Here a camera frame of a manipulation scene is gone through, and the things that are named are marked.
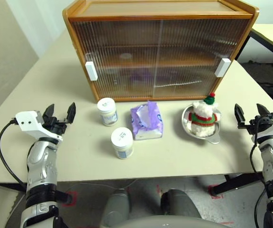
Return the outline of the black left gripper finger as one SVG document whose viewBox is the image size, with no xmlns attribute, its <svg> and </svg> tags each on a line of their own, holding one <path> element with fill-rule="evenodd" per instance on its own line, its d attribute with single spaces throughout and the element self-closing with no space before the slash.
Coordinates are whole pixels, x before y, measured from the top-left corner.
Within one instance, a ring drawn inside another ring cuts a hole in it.
<svg viewBox="0 0 273 228">
<path fill-rule="evenodd" d="M 69 106 L 68 111 L 67 111 L 67 123 L 72 124 L 75 118 L 76 114 L 76 105 L 75 102 L 72 102 L 72 104 Z"/>
<path fill-rule="evenodd" d="M 44 111 L 42 115 L 44 122 L 48 122 L 53 117 L 54 107 L 55 107 L 55 104 L 51 104 L 46 108 L 46 110 Z"/>
</svg>

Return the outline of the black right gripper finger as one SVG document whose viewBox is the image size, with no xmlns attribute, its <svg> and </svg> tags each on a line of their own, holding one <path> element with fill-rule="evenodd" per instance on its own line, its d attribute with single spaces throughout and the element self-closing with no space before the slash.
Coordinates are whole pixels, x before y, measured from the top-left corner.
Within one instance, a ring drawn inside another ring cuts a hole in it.
<svg viewBox="0 0 273 228">
<path fill-rule="evenodd" d="M 243 112 L 240 105 L 235 104 L 234 113 L 235 113 L 235 118 L 237 120 L 238 129 L 244 129 L 245 128 L 245 117 L 244 117 L 244 112 Z"/>
<path fill-rule="evenodd" d="M 264 105 L 256 104 L 256 106 L 260 116 L 264 116 L 264 117 L 272 116 L 272 114 L 268 111 L 268 109 Z"/>
</svg>

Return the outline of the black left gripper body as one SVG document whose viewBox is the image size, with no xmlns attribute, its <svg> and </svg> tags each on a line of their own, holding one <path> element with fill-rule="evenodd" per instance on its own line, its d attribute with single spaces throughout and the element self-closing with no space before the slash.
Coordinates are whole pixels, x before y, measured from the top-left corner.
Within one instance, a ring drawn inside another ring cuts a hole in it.
<svg viewBox="0 0 273 228">
<path fill-rule="evenodd" d="M 56 117 L 44 117 L 44 124 L 42 125 L 44 129 L 51 133 L 62 136 L 67 128 L 67 119 L 58 120 Z"/>
</svg>

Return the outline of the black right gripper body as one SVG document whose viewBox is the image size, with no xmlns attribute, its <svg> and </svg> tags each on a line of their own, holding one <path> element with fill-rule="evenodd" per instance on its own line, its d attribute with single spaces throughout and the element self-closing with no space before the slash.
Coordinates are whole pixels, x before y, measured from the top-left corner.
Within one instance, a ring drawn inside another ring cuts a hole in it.
<svg viewBox="0 0 273 228">
<path fill-rule="evenodd" d="M 250 135 L 255 135 L 256 133 L 265 131 L 273 125 L 272 116 L 256 116 L 254 119 L 250 120 L 249 124 L 245 124 L 245 129 Z"/>
</svg>

